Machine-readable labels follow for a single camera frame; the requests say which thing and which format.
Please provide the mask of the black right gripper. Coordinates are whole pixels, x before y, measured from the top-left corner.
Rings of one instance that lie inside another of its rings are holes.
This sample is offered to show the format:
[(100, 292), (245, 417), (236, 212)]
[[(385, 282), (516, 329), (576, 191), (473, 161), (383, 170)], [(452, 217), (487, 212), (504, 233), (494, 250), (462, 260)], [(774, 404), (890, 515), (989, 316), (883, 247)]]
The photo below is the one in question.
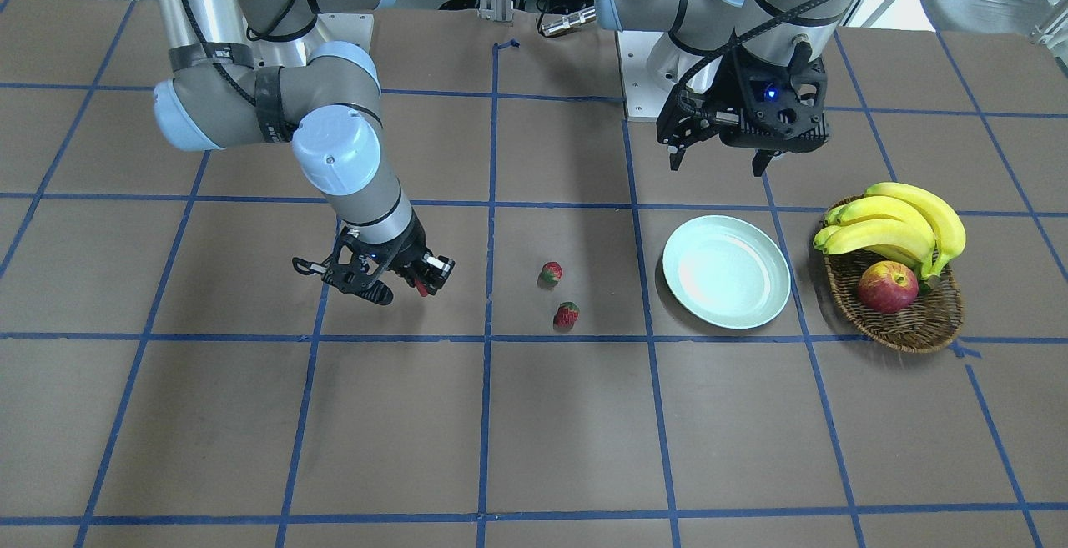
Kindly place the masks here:
[(380, 279), (384, 272), (394, 272), (405, 282), (419, 277), (431, 294), (437, 294), (446, 284), (456, 263), (453, 259), (431, 254), (417, 214), (404, 217), (407, 219), (405, 225), (389, 239), (375, 237), (370, 228), (344, 224), (327, 259), (320, 262), (292, 259), (290, 266), (298, 275), (318, 275), (323, 283), (340, 293), (354, 294), (372, 304), (389, 306), (394, 298), (392, 289)]

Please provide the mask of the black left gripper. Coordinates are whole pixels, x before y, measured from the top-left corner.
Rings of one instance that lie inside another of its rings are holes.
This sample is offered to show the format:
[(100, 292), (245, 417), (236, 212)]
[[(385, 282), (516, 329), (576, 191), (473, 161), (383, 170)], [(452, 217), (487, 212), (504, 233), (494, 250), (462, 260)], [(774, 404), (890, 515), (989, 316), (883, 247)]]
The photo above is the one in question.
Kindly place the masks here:
[(808, 43), (798, 43), (785, 65), (766, 63), (745, 47), (725, 54), (713, 97), (669, 94), (657, 116), (657, 141), (678, 171), (694, 143), (720, 135), (732, 148), (756, 148), (752, 175), (763, 177), (778, 152), (808, 153), (830, 140), (824, 118), (827, 73)]

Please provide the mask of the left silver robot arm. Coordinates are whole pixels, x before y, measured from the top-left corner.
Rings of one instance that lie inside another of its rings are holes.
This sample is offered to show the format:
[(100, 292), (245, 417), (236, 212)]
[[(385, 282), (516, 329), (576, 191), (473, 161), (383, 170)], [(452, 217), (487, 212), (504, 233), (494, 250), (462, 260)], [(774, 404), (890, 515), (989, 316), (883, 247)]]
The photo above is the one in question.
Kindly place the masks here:
[(753, 152), (753, 175), (830, 140), (823, 50), (854, 0), (595, 0), (600, 26), (656, 32), (651, 74), (668, 89), (657, 141), (679, 169), (720, 138)]

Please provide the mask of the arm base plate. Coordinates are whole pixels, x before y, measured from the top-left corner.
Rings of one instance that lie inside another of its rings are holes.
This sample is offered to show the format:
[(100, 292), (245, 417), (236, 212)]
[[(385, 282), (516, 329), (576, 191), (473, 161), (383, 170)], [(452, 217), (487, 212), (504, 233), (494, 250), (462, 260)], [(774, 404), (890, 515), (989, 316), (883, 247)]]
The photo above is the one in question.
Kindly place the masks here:
[(630, 122), (655, 122), (668, 93), (680, 77), (702, 60), (676, 45), (668, 32), (617, 33), (624, 103)]
[(304, 66), (314, 50), (335, 40), (352, 43), (370, 53), (374, 28), (375, 17), (371, 13), (321, 13), (315, 26), (301, 38), (252, 42), (253, 63), (256, 67)]

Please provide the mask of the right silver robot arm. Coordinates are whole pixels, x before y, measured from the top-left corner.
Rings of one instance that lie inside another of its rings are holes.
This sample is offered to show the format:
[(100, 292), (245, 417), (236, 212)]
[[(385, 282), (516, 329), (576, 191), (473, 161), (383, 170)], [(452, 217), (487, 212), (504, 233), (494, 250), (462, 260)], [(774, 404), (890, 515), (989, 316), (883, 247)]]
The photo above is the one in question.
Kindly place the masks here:
[(393, 298), (384, 272), (422, 296), (442, 289), (455, 264), (427, 247), (390, 167), (370, 50), (324, 26), (395, 0), (158, 2), (173, 72), (154, 91), (164, 138), (187, 152), (289, 145), (340, 219), (327, 259), (293, 259), (294, 270), (380, 306)]

